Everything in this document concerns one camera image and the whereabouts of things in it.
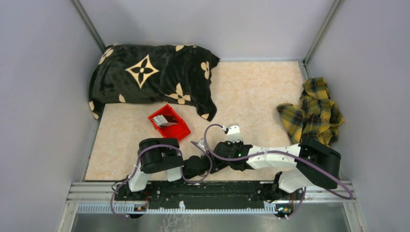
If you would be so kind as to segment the red plastic bin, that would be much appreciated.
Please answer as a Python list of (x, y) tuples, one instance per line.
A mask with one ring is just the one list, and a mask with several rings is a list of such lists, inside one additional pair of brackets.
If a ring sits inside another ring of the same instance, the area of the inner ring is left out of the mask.
[(163, 138), (181, 141), (191, 134), (186, 122), (168, 104), (148, 116), (148, 120)]

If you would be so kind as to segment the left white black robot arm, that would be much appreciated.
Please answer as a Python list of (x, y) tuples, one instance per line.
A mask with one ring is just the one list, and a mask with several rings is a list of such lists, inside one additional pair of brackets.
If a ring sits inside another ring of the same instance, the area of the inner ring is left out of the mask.
[(126, 194), (133, 200), (144, 196), (151, 176), (165, 172), (168, 182), (181, 179), (189, 183), (199, 183), (209, 174), (227, 167), (227, 164), (213, 157), (205, 149), (205, 140), (192, 142), (203, 154), (184, 160), (176, 138), (151, 138), (139, 144), (137, 165), (127, 177)]

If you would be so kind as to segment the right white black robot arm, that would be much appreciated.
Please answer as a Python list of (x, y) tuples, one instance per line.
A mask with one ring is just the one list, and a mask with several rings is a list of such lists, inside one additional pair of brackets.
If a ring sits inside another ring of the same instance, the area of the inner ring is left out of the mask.
[(297, 189), (318, 186), (336, 189), (341, 155), (312, 138), (286, 147), (264, 148), (242, 142), (219, 142), (212, 155), (234, 170), (279, 168), (273, 195), (285, 199)]

